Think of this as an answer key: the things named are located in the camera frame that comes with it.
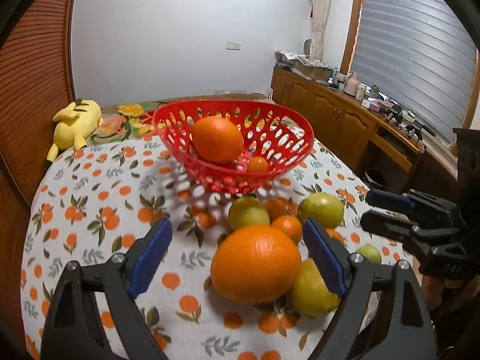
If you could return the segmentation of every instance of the red plastic basket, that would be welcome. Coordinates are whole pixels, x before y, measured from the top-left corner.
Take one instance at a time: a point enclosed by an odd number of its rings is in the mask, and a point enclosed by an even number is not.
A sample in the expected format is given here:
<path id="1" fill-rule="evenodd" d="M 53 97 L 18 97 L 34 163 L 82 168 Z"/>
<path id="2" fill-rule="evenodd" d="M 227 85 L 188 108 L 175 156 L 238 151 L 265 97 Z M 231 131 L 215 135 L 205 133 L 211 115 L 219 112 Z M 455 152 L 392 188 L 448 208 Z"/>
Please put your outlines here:
<path id="1" fill-rule="evenodd" d="M 232 163 L 216 165 L 197 157 L 191 129 L 202 117 L 220 115 L 230 119 L 241 131 L 243 153 Z M 291 121 L 303 130 L 303 136 L 298 138 L 287 127 Z M 295 167 L 314 145 L 314 132 L 302 115 L 269 103 L 240 100 L 169 103 L 157 109 L 153 123 L 177 161 L 198 183 L 214 192 L 245 194 L 256 190 Z M 248 161 L 255 156 L 267 159 L 267 172 L 247 172 Z"/>

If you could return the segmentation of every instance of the orange-patterned tablecloth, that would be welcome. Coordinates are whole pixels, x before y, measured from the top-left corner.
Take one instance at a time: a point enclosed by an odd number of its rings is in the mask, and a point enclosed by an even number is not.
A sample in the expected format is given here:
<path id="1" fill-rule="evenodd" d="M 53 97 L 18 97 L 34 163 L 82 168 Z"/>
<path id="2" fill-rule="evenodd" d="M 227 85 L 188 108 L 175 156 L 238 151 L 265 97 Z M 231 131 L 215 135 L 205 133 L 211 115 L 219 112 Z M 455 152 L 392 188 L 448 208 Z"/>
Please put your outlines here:
<path id="1" fill-rule="evenodd" d="M 364 184 L 318 141 L 297 168 L 255 192 L 260 201 L 283 197 L 296 212 L 312 192 L 345 202 L 337 229 L 354 251 L 370 243 L 384 263 L 404 254 L 400 244 L 371 235 L 359 225 L 370 209 Z M 26 343 L 37 359 L 52 292 L 65 264 L 100 263 L 125 252 L 150 224 L 168 216 L 174 237 L 165 261 L 137 305 L 170 359 L 307 359 L 331 320 L 300 315 L 283 297 L 253 307 L 221 298 L 211 286 L 210 261 L 219 238 L 229 232 L 229 196 L 205 193 L 172 158 L 159 137 L 107 143 L 67 151 L 54 162 L 32 205 L 21 272 Z M 302 257 L 307 249 L 299 245 Z M 104 296 L 97 295 L 101 320 L 113 351 L 127 357 Z M 372 295 L 363 325 L 371 320 Z"/>

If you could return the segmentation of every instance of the large orange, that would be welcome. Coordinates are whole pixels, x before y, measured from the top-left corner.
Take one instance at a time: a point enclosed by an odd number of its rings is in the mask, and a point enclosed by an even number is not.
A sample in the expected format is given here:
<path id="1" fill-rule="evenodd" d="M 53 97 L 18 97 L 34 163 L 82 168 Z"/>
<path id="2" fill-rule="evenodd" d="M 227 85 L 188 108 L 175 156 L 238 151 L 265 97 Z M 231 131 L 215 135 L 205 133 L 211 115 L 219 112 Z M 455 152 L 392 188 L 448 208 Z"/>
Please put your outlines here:
<path id="1" fill-rule="evenodd" d="M 200 119 L 191 129 L 191 140 L 200 157 L 216 164 L 233 161 L 243 150 L 242 133 L 222 117 Z"/>
<path id="2" fill-rule="evenodd" d="M 302 267 L 297 246 L 267 225 L 229 235 L 213 256 L 210 276 L 217 292 L 239 303 L 270 302 L 287 293 Z"/>

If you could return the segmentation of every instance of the pikachu plush toy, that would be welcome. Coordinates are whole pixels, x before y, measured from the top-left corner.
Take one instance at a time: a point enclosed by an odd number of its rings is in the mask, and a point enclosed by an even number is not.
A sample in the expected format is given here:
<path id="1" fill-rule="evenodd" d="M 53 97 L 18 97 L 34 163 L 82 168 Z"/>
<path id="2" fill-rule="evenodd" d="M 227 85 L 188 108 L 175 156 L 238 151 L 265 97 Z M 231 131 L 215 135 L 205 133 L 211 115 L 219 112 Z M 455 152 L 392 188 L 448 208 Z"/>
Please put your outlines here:
<path id="1" fill-rule="evenodd" d="M 53 145 L 46 156 L 46 167 L 57 158 L 60 150 L 72 146 L 78 150 L 86 146 L 85 139 L 103 124 L 102 111 L 93 100 L 77 99 L 57 112 L 53 122 L 57 126 L 53 134 Z"/>

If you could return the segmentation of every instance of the window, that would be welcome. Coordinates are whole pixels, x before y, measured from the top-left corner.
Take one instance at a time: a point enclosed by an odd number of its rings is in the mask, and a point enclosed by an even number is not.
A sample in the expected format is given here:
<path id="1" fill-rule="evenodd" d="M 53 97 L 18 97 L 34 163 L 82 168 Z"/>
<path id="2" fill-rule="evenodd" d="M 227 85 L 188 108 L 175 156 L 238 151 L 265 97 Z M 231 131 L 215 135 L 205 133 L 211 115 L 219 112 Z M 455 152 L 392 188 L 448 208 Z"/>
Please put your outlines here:
<path id="1" fill-rule="evenodd" d="M 350 70 L 448 142 L 468 106 L 475 55 L 443 0 L 363 0 Z"/>

